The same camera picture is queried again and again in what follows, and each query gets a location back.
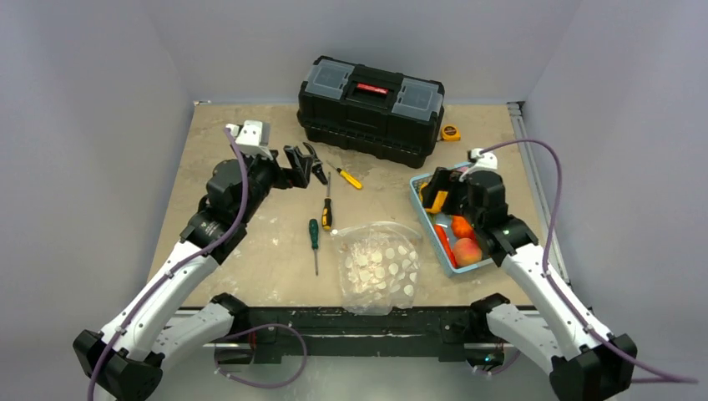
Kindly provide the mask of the peach apple fruit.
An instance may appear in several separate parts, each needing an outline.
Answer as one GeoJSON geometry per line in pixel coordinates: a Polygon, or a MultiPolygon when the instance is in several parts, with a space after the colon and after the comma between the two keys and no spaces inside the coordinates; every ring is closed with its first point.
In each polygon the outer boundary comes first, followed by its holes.
{"type": "Polygon", "coordinates": [[[458,239],[452,248],[458,267],[470,266],[483,259],[483,252],[477,242],[468,239],[458,239]]]}

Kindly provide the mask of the green handled screwdriver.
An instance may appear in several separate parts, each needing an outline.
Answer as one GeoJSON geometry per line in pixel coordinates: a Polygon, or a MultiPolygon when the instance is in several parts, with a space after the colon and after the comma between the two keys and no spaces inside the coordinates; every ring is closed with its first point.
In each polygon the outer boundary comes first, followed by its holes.
{"type": "Polygon", "coordinates": [[[319,275],[319,264],[318,264],[318,249],[319,249],[319,224],[317,219],[310,219],[308,221],[308,234],[311,241],[311,249],[313,251],[314,257],[314,268],[315,275],[319,275]]]}

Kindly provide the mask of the yellow tape measure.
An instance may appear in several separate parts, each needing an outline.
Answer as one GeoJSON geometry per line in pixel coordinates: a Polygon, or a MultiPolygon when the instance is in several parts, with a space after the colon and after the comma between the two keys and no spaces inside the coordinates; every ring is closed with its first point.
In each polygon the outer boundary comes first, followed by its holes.
{"type": "Polygon", "coordinates": [[[440,129],[440,140],[441,141],[459,141],[461,139],[461,133],[459,129],[453,124],[446,124],[440,129]]]}

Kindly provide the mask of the black plastic toolbox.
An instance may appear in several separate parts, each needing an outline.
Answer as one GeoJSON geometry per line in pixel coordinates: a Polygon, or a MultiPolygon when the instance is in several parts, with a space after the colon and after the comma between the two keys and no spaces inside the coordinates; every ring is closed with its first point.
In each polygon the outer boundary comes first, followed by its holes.
{"type": "Polygon", "coordinates": [[[296,117],[312,142],[419,169],[436,146],[444,95],[439,81],[320,56],[296,117]]]}

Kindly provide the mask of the clear zip top bag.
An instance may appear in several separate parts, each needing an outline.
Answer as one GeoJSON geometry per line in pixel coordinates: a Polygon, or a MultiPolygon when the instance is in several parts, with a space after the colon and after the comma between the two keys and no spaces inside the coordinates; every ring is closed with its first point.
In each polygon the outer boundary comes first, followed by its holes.
{"type": "Polygon", "coordinates": [[[342,307],[364,316],[384,316],[413,307],[420,278],[422,236],[392,221],[334,230],[342,307]]]}

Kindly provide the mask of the black yellow screwdriver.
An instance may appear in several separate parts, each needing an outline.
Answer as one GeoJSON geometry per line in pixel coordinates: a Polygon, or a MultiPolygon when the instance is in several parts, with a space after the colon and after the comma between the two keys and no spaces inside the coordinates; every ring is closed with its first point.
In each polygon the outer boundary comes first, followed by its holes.
{"type": "Polygon", "coordinates": [[[331,173],[327,174],[326,196],[324,198],[324,206],[321,215],[321,226],[324,231],[330,231],[332,226],[332,211],[331,211],[331,173]]]}

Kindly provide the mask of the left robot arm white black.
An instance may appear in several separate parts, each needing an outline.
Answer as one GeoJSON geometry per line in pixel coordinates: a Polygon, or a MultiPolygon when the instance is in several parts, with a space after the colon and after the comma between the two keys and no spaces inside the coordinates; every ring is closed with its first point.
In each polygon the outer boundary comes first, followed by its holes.
{"type": "Polygon", "coordinates": [[[181,323],[169,320],[244,239],[250,218],[271,190],[306,188],[320,172],[311,145],[283,151],[286,168],[274,150],[237,145],[234,158],[213,169],[196,213],[158,272],[104,327],[75,338],[73,349],[89,379],[88,399],[145,400],[190,351],[221,338],[255,342],[250,309],[226,293],[181,323]]]}

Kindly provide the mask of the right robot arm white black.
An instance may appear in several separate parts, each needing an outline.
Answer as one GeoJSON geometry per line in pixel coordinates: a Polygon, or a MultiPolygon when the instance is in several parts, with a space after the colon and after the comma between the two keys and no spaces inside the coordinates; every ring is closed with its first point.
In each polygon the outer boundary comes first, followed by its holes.
{"type": "Polygon", "coordinates": [[[471,314],[471,334],[513,344],[548,374],[560,400],[606,400],[628,389],[634,366],[627,357],[637,354],[634,341],[614,335],[555,270],[543,265],[538,238],[508,211],[502,177],[486,168],[438,167],[421,189],[422,206],[435,206],[440,193],[445,194],[442,213],[470,222],[483,253],[519,285],[543,318],[528,320],[514,305],[501,303],[471,314]]]}

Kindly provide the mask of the small yellow screwdriver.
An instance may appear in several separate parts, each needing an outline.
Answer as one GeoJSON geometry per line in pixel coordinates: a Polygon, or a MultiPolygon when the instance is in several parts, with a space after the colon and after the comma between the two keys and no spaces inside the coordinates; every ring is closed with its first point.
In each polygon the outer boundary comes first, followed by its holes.
{"type": "Polygon", "coordinates": [[[363,189],[362,183],[361,183],[358,179],[356,179],[355,177],[353,177],[351,174],[349,174],[347,171],[343,170],[343,169],[340,168],[340,167],[335,166],[335,165],[334,165],[333,163],[331,163],[330,161],[327,161],[326,163],[327,163],[333,170],[335,170],[335,171],[337,172],[337,174],[338,174],[341,178],[343,178],[349,185],[351,185],[352,187],[356,188],[357,190],[362,190],[362,189],[363,189]]]}

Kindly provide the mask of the light blue plastic basket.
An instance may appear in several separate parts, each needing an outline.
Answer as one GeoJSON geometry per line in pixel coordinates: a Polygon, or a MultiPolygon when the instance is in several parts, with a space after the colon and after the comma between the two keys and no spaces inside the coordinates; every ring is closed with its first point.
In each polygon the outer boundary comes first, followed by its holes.
{"type": "Polygon", "coordinates": [[[412,203],[412,208],[417,214],[417,218],[422,226],[424,237],[431,245],[433,255],[436,257],[436,260],[441,266],[445,275],[447,277],[453,277],[455,275],[472,272],[483,266],[491,265],[493,261],[488,257],[482,259],[481,261],[466,266],[457,266],[451,262],[450,258],[448,257],[448,253],[446,252],[445,245],[448,245],[448,247],[452,249],[453,243],[456,240],[456,237],[453,235],[451,228],[452,217],[443,213],[438,213],[434,215],[427,213],[422,206],[422,202],[418,194],[419,190],[425,184],[427,184],[431,178],[432,173],[426,173],[422,175],[415,175],[409,180],[408,186],[410,190],[410,201],[412,203]],[[440,242],[440,239],[435,231],[435,228],[437,226],[439,226],[445,231],[446,238],[448,239],[447,242],[440,242]]]}

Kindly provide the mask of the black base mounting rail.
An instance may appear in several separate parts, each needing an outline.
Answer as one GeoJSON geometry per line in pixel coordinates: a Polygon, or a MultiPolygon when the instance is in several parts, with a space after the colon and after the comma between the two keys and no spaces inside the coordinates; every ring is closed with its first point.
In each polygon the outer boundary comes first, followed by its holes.
{"type": "MultiPolygon", "coordinates": [[[[482,313],[470,306],[395,308],[384,316],[356,315],[342,307],[253,307],[237,318],[234,331],[267,323],[293,327],[305,339],[308,356],[435,358],[496,368],[515,354],[514,347],[492,335],[482,313]]],[[[224,367],[251,364],[253,353],[247,340],[254,337],[261,358],[266,345],[273,343],[277,344],[276,361],[301,356],[300,343],[282,328],[261,329],[250,338],[217,343],[223,337],[212,344],[224,367]]]]}

